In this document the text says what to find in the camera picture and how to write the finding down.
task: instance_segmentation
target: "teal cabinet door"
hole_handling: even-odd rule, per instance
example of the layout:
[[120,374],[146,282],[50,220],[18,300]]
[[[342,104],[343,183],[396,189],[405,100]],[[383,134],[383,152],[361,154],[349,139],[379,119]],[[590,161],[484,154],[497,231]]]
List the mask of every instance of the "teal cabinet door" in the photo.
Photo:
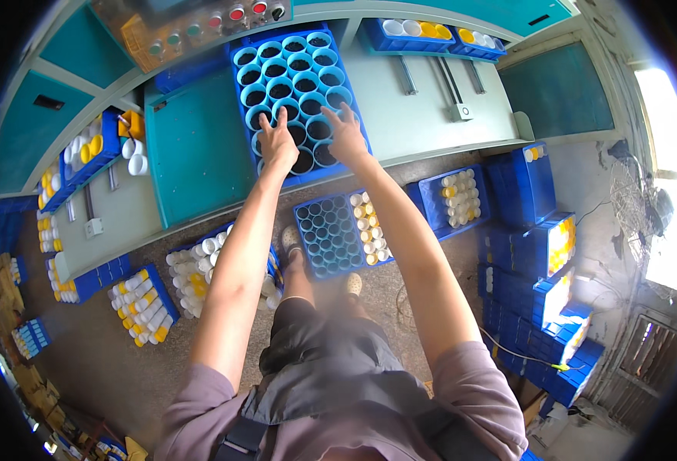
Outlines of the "teal cabinet door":
[[29,71],[0,130],[0,194],[20,192],[59,133],[93,97]]
[[481,19],[518,35],[563,21],[572,14],[557,0],[401,0],[403,3],[441,8]]
[[101,88],[133,69],[131,60],[88,5],[70,16],[40,56]]

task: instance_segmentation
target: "person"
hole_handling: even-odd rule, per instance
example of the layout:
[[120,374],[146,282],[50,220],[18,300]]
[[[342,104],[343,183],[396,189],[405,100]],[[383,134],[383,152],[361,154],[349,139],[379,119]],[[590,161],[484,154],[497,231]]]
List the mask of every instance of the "person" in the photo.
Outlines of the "person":
[[277,197],[297,160],[285,108],[275,128],[264,115],[264,167],[216,264],[182,388],[164,413],[155,459],[503,459],[528,446],[523,415],[481,341],[469,304],[433,231],[367,152],[359,124],[327,108],[330,153],[372,198],[412,307],[435,397],[405,372],[360,301],[362,280],[327,314],[315,309],[295,226],[282,233],[285,290],[263,379],[236,395],[257,310]]

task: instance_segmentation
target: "dark shorts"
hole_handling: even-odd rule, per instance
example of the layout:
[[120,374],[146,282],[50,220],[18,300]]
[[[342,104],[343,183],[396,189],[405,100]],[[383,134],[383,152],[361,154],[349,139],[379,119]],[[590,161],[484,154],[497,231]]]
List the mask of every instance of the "dark shorts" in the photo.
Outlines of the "dark shorts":
[[[270,339],[277,334],[282,328],[288,327],[292,324],[309,322],[312,319],[320,318],[323,313],[315,310],[313,305],[302,298],[289,298],[288,300],[279,303],[277,310],[274,311],[274,320],[272,321],[272,331],[269,336]],[[366,322],[365,328],[378,334],[385,342],[389,344],[387,335],[382,327],[374,323],[368,318],[357,318],[357,322]]]

